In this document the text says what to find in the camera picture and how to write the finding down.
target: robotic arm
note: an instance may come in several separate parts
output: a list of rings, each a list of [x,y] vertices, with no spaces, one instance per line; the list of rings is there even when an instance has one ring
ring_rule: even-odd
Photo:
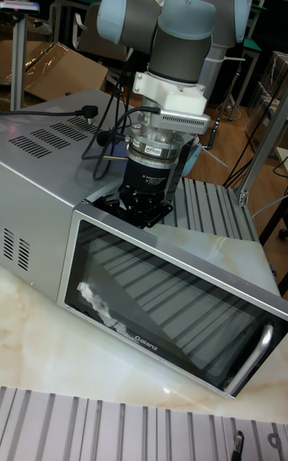
[[[244,38],[251,2],[102,0],[99,34],[150,55],[133,91],[142,95],[143,109],[155,112],[143,112],[131,128],[118,199],[102,198],[97,206],[139,227],[172,210],[165,198],[179,155],[209,126],[207,99],[227,48]]]

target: microwave door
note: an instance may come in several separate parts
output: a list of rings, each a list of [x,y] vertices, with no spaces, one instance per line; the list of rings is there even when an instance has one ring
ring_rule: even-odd
[[[236,395],[287,332],[286,321],[206,279],[204,271],[203,277],[187,271],[176,258],[131,239],[85,220],[78,224],[66,305]],[[268,326],[274,333],[265,344]]]

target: microwave vent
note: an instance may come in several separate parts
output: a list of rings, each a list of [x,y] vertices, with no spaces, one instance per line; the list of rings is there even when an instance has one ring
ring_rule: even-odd
[[[34,135],[35,138],[54,146],[58,150],[61,150],[61,148],[65,148],[66,146],[70,146],[71,144],[70,142],[65,141],[65,139],[59,138],[57,135],[51,134],[48,130],[43,128],[36,130],[35,132],[31,132],[31,134]]]
[[[59,132],[59,134],[65,135],[67,138],[73,139],[73,141],[82,141],[87,136],[78,130],[75,130],[71,126],[66,125],[65,123],[55,123],[51,125],[51,128]]]
[[[14,233],[4,228],[4,244],[3,244],[3,254],[9,260],[13,261],[14,257]]]
[[[26,153],[36,158],[41,158],[44,157],[44,155],[52,153],[50,150],[47,150],[47,148],[44,148],[44,146],[41,146],[34,141],[31,141],[24,135],[20,135],[17,138],[10,139],[9,142],[11,142],[11,144],[14,144],[17,148],[24,150]]]
[[[30,257],[30,244],[23,239],[19,239],[18,265],[24,271],[28,271]]]
[[[72,123],[85,132],[90,132],[90,134],[95,134],[98,129],[96,125],[89,125],[85,119],[79,117],[67,119],[67,122]]]

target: galanz logo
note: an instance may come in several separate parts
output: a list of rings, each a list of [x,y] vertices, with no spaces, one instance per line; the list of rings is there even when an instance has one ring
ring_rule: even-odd
[[[149,347],[150,349],[153,349],[153,351],[157,351],[158,348],[154,346],[152,343],[147,342],[146,340],[141,339],[139,336],[135,336],[135,340],[140,343],[144,343],[146,347]]]

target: light blue joint cover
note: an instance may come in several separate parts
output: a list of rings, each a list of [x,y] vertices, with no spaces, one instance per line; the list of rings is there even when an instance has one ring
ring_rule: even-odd
[[[234,0],[235,34],[237,43],[242,42],[244,39],[251,4],[252,0]]]
[[[127,0],[101,0],[97,16],[97,30],[104,39],[120,41],[126,15]]]
[[[205,39],[212,35],[216,9],[199,0],[165,0],[158,25],[174,38]]]
[[[202,145],[200,143],[192,146],[191,151],[190,151],[190,157],[188,158],[185,166],[183,167],[182,176],[187,176],[190,173],[192,167],[194,166],[194,164],[196,163],[198,159],[198,155],[201,149],[202,149]]]

